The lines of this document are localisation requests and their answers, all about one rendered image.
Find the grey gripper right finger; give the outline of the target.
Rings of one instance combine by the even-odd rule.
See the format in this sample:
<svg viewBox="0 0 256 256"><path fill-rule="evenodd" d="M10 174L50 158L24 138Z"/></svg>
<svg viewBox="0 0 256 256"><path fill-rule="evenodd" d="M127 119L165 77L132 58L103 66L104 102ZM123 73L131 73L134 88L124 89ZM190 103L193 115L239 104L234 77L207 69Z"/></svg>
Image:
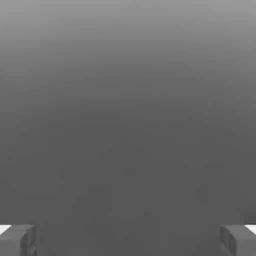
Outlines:
<svg viewBox="0 0 256 256"><path fill-rule="evenodd" d="M256 224L221 225L219 239L223 256L256 256Z"/></svg>

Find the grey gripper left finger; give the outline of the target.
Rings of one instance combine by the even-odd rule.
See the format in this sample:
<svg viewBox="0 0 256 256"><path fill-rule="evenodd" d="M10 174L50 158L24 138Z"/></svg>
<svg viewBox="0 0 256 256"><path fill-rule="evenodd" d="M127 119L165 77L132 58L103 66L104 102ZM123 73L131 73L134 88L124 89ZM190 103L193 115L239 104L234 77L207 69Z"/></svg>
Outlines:
<svg viewBox="0 0 256 256"><path fill-rule="evenodd" d="M38 256L37 227L0 224L0 256Z"/></svg>

